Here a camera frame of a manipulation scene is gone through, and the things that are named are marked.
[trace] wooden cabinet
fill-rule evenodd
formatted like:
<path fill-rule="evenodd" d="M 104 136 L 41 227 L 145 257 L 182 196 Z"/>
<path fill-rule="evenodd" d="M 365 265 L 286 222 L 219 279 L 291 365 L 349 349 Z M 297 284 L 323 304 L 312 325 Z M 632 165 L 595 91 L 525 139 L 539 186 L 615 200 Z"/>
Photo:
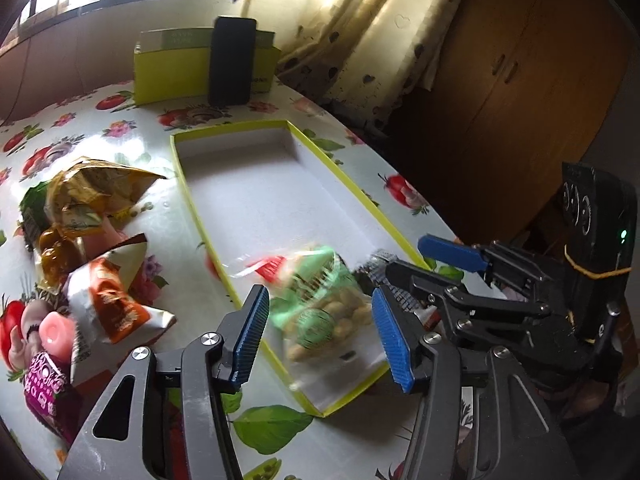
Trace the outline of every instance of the wooden cabinet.
<path fill-rule="evenodd" d="M 607 0 L 463 0 L 433 91 L 392 116 L 392 162 L 465 242 L 509 240 L 593 140 L 630 46 Z"/>

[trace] floral tablecloth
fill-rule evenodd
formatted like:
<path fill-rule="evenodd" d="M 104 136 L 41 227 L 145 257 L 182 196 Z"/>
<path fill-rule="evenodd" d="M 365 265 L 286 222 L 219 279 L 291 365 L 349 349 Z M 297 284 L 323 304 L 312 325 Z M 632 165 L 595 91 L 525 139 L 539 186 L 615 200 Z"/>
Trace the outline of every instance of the floral tablecloth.
<path fill-rule="evenodd" d="M 214 329 L 232 304 L 177 187 L 169 145 L 172 132 L 204 124 L 289 120 L 310 133 L 313 142 L 341 165 L 409 241 L 416 243 L 426 233 L 454 238 L 427 201 L 353 132 L 277 81 L 270 94 L 231 108 L 211 108 L 204 98 L 136 108 L 132 92 L 132 82 L 107 86 L 0 128 L 0 294 L 4 309 L 0 322 L 8 322 L 17 302 L 35 295 L 33 262 L 17 224 L 20 200 L 29 187 L 85 155 L 168 177 L 150 188 L 124 226 L 126 234 L 144 232 L 149 241 L 142 291 L 147 302 L 178 318 L 155 348 L 180 348 Z M 474 274 L 466 275 L 464 281 L 471 292 L 494 294 Z M 0 341 L 4 357 L 9 344 Z M 4 370 L 0 416 L 34 467 L 54 480 L 67 450 L 28 412 L 18 374 L 12 374 L 0 360 L 0 372 Z M 417 401 L 402 396 L 387 375 L 329 418 L 314 419 L 302 413 L 259 355 L 251 380 L 226 411 L 242 472 L 250 473 L 246 478 L 391 480 L 401 472 Z"/>

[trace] green round label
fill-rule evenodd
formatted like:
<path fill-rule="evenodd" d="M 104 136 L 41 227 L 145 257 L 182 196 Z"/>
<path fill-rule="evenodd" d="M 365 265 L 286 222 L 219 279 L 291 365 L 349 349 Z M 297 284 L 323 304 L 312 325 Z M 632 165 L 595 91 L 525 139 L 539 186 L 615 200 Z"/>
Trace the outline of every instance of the green round label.
<path fill-rule="evenodd" d="M 313 348 L 329 341 L 334 333 L 335 319 L 319 308 L 308 308 L 298 316 L 298 339 L 304 348 Z"/>

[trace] wall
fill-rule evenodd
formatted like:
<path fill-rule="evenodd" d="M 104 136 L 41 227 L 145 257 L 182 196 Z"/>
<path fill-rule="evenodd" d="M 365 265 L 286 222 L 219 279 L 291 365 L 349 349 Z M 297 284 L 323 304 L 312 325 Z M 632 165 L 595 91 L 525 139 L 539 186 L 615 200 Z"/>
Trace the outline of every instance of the wall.
<path fill-rule="evenodd" d="M 598 135 L 582 161 L 610 171 L 640 189 L 640 50 L 633 49 L 618 94 Z M 634 248 L 634 270 L 626 286 L 631 318 L 640 335 L 640 225 Z"/>
<path fill-rule="evenodd" d="M 207 27 L 221 14 L 238 15 L 241 5 L 242 0 L 144 0 L 53 25 L 0 57 L 0 123 L 132 79 L 141 30 Z"/>

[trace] cabinet handle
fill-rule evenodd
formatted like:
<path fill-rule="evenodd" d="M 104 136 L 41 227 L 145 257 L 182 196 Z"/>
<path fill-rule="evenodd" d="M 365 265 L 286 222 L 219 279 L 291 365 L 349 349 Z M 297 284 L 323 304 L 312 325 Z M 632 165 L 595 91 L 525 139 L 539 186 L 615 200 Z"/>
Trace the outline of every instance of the cabinet handle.
<path fill-rule="evenodd" d="M 502 54 L 494 63 L 491 69 L 491 75 L 496 75 L 500 71 L 500 67 L 504 63 L 504 54 Z"/>
<path fill-rule="evenodd" d="M 508 85 L 511 82 L 511 79 L 513 79 L 513 76 L 517 71 L 518 71 L 518 62 L 514 61 L 513 64 L 511 65 L 511 69 L 509 70 L 509 73 L 507 74 L 507 77 L 504 78 L 505 85 Z"/>

